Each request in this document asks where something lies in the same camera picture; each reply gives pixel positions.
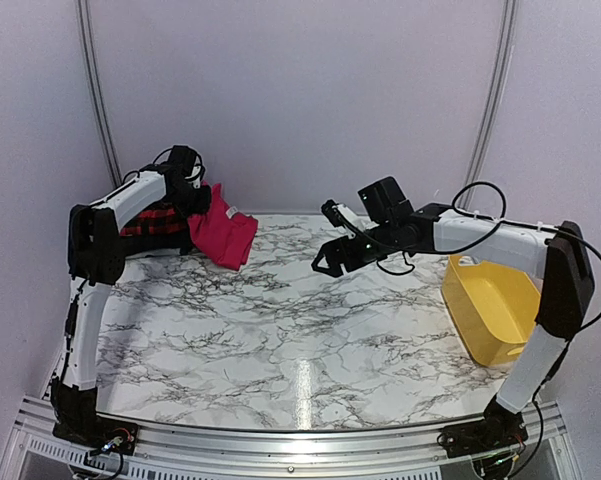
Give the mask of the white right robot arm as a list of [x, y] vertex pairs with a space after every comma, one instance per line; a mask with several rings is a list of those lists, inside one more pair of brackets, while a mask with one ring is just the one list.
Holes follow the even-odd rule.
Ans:
[[550, 380], [571, 342], [593, 322], [585, 318], [595, 290], [590, 258], [599, 251], [579, 226], [531, 224], [469, 213], [455, 202], [414, 208], [394, 177], [358, 193], [373, 227], [346, 205], [326, 201], [322, 214], [344, 236], [320, 247], [314, 271], [333, 278], [388, 256], [466, 255], [536, 277], [543, 282], [530, 339], [497, 394], [485, 408], [475, 438], [495, 448], [514, 431], [514, 418]]

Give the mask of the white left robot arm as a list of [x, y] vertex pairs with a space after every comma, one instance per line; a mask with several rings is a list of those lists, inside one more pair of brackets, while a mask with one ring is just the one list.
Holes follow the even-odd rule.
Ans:
[[162, 154], [165, 161], [153, 161], [113, 192], [70, 211], [71, 302], [62, 369], [52, 380], [51, 403], [57, 423], [86, 445], [99, 444], [107, 432], [96, 413], [96, 352], [105, 304], [125, 268], [126, 246], [120, 232], [159, 201], [171, 204], [185, 218], [203, 214], [211, 205], [200, 154], [185, 145], [174, 145]]

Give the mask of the pink garment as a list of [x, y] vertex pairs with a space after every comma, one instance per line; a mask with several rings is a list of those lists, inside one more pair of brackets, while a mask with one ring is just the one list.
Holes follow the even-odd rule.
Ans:
[[226, 202], [221, 183], [211, 187], [209, 210], [187, 223], [193, 245], [215, 265], [239, 271], [247, 263], [259, 223]]

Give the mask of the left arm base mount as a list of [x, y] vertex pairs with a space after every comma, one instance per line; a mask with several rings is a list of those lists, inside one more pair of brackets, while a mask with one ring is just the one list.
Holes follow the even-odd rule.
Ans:
[[139, 433], [136, 423], [97, 416], [93, 424], [73, 427], [57, 421], [53, 436], [91, 449], [92, 455], [116, 452], [132, 455]]

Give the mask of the red black plaid shirt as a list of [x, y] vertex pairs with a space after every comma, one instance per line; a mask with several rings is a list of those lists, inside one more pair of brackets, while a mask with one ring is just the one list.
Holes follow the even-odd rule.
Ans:
[[121, 237], [173, 235], [188, 230], [188, 222], [172, 203], [154, 202], [129, 220]]

